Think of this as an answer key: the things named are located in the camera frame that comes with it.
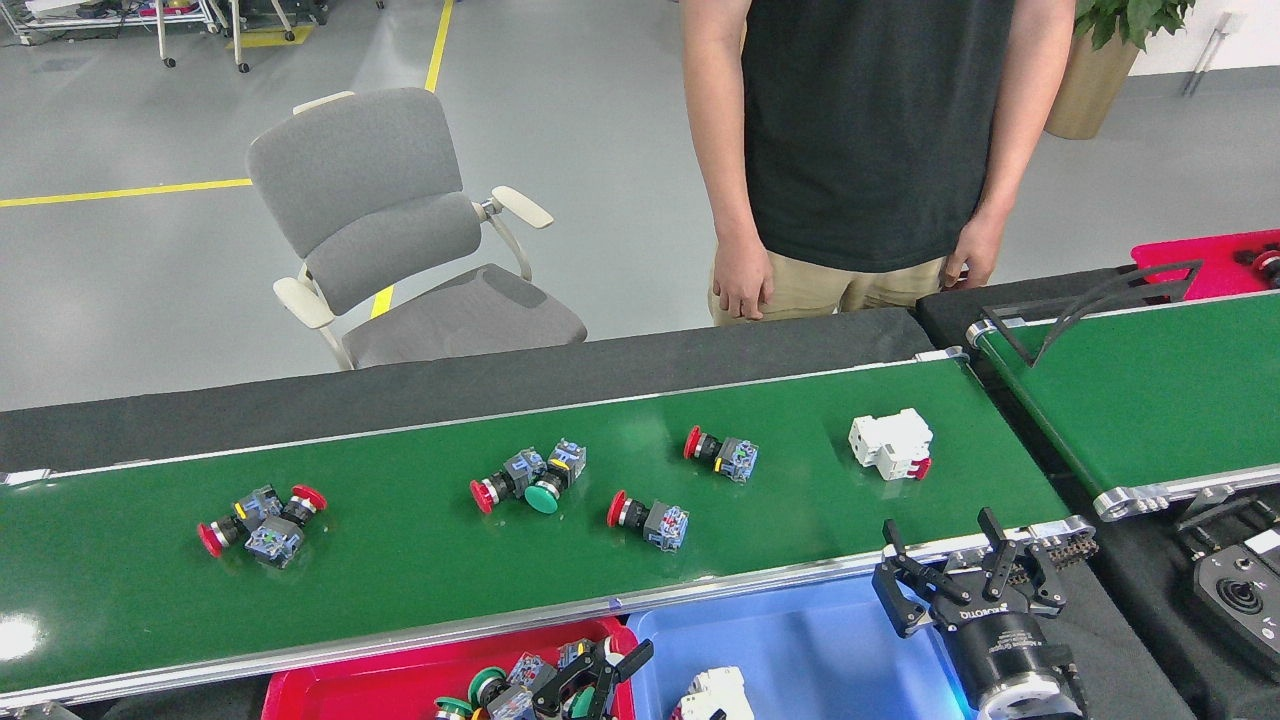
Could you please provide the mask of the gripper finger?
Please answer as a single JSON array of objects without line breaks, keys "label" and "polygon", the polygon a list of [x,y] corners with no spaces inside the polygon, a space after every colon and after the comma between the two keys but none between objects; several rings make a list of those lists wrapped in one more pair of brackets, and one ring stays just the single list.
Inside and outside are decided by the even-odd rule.
[{"label": "gripper finger", "polygon": [[581,653],[566,664],[556,675],[544,683],[532,697],[532,707],[539,719],[561,716],[566,702],[586,688],[596,684],[603,669],[600,653]]},{"label": "gripper finger", "polygon": [[582,707],[584,719],[609,719],[617,689],[654,656],[650,639],[641,641],[634,650],[621,655],[611,648],[609,641],[593,655],[589,674],[595,678],[589,701]]}]

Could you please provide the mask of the person's right hand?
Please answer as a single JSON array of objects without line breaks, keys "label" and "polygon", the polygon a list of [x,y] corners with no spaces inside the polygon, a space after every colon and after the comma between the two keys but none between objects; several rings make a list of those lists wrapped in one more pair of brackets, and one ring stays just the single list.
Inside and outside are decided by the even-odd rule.
[{"label": "person's right hand", "polygon": [[717,325],[760,322],[773,295],[773,268],[756,234],[717,233],[710,310]]}]

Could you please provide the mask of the person's left hand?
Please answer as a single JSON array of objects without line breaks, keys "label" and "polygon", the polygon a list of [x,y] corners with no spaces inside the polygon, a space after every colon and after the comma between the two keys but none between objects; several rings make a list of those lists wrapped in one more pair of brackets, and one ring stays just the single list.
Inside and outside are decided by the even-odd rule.
[{"label": "person's left hand", "polygon": [[942,273],[942,290],[973,290],[988,284],[998,263],[1010,211],[980,208],[963,227]]}]

